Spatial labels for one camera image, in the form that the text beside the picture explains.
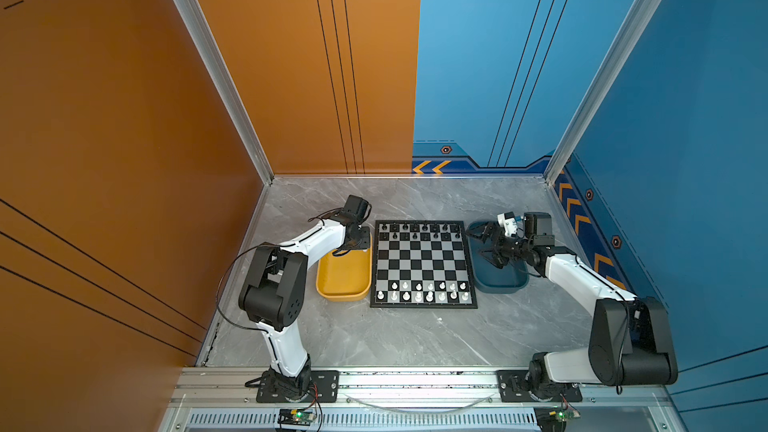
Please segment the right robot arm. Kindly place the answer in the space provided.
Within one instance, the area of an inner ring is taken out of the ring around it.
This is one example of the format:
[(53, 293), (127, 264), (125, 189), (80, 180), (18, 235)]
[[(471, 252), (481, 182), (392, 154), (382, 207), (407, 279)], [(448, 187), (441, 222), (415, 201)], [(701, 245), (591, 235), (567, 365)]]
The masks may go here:
[(561, 397), (580, 384), (613, 387), (672, 385), (679, 375), (668, 312), (654, 297), (639, 297), (611, 283), (557, 244), (552, 220), (544, 212), (522, 218), (503, 213), (472, 226), (468, 234), (484, 245), (482, 256), (494, 267), (522, 265), (562, 288), (591, 316), (587, 346), (564, 352), (539, 352), (521, 388), (539, 401)]

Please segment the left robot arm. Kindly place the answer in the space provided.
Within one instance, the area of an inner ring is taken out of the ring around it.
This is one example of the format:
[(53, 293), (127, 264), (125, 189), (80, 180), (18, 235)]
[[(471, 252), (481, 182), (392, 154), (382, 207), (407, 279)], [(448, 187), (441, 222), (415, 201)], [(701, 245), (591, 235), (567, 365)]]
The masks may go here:
[(259, 386), (291, 401), (310, 392), (311, 359), (302, 344), (297, 320), (302, 310), (310, 266), (332, 252), (362, 250), (370, 244), (365, 221), (370, 203), (350, 195), (343, 206), (312, 219), (306, 232), (277, 244), (255, 247), (238, 296), (238, 307), (263, 335), (270, 357)]

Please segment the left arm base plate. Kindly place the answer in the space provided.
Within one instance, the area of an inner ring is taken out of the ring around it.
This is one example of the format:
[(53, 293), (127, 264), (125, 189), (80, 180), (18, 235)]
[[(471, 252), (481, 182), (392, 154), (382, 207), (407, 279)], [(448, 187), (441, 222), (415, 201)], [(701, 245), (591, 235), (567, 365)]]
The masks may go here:
[(256, 401), (258, 403), (311, 402), (315, 398), (321, 404), (335, 403), (338, 397), (340, 372), (316, 370), (301, 372), (297, 377), (287, 377), (268, 369), (259, 380)]

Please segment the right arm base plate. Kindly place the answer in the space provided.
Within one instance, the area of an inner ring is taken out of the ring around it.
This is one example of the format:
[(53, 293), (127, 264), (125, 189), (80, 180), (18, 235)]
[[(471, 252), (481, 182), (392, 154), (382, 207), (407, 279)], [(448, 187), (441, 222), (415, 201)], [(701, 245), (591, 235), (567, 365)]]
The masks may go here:
[(583, 396), (577, 384), (556, 383), (548, 379), (535, 382), (528, 370), (496, 371), (498, 392), (504, 403), (567, 402), (579, 403)]

